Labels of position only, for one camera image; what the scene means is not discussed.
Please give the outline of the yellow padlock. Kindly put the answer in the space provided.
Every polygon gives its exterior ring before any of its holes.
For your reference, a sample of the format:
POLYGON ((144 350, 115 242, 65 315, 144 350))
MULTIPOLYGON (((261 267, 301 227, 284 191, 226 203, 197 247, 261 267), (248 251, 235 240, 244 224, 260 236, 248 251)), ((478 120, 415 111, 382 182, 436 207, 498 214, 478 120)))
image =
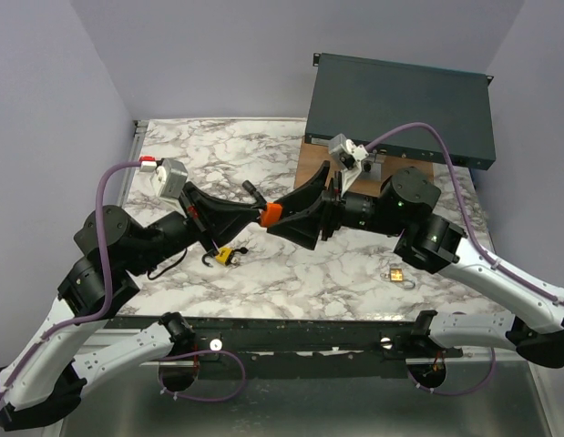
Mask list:
POLYGON ((212 264, 210 260, 214 259, 216 262, 223 266, 230 266, 235 261, 235 250, 229 247, 223 247, 220 249, 213 249, 207 253, 205 253, 201 257, 201 262, 206 267, 212 268, 212 264))

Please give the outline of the orange padlock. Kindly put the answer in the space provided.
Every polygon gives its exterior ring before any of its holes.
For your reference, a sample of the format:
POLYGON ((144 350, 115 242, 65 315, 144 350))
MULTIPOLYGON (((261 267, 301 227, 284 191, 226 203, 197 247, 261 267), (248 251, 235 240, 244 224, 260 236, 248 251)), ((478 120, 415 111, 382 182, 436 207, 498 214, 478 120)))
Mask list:
POLYGON ((281 219, 282 213, 283 206, 281 204, 268 202, 260 212, 258 224, 262 228, 270 228, 281 219))

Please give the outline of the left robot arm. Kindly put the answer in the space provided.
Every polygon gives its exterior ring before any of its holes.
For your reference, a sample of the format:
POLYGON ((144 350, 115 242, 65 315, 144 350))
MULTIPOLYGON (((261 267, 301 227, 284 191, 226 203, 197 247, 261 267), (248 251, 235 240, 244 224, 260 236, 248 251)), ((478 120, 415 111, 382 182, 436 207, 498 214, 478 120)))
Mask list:
POLYGON ((60 421, 87 393, 124 369, 154 360, 180 360, 197 351, 196 333, 175 312, 136 336, 92 355, 78 355, 139 291, 134 279, 153 279, 159 264, 199 243, 209 254, 258 221, 266 203, 210 196, 187 183, 179 210, 147 226, 123 208, 97 205, 74 240, 83 253, 57 288, 38 332, 21 354, 0 369, 0 427, 42 428, 60 421))

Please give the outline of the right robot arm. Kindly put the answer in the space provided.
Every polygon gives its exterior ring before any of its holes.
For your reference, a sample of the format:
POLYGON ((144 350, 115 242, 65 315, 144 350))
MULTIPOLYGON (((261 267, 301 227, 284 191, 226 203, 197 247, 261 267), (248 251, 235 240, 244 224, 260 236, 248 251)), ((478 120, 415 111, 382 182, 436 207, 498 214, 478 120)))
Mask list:
POLYGON ((537 365, 564 367, 564 289, 536 279, 485 249, 467 231, 434 213, 441 191, 419 169, 398 170, 376 197, 344 191, 323 163, 303 186, 272 203, 261 224, 306 249, 341 227, 398 239, 394 252, 411 267, 462 283, 503 307, 495 314, 424 311, 409 334, 422 357, 440 347, 515 351, 537 365))

